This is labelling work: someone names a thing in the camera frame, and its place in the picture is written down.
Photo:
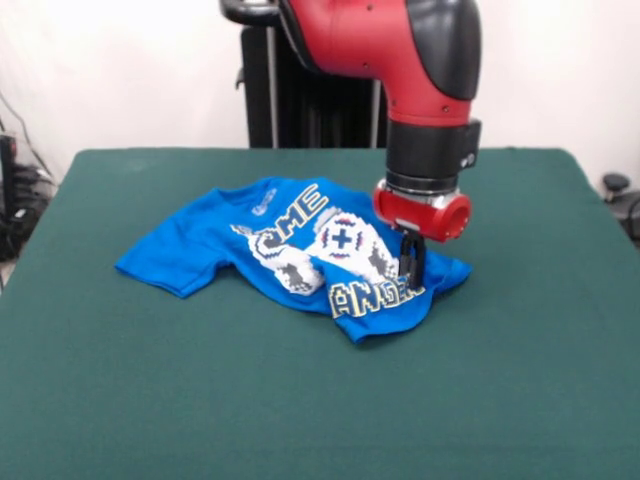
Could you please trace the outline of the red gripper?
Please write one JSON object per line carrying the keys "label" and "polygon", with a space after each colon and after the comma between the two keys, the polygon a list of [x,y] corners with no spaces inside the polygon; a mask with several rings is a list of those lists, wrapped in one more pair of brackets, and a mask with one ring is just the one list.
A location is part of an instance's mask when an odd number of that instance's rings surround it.
{"label": "red gripper", "polygon": [[398,275],[408,276],[411,289],[423,286],[426,256],[423,238],[440,243],[458,238],[472,213],[470,198],[458,190],[445,195],[411,195],[391,189],[385,180],[380,180],[375,187],[373,206],[382,222],[405,231]]}

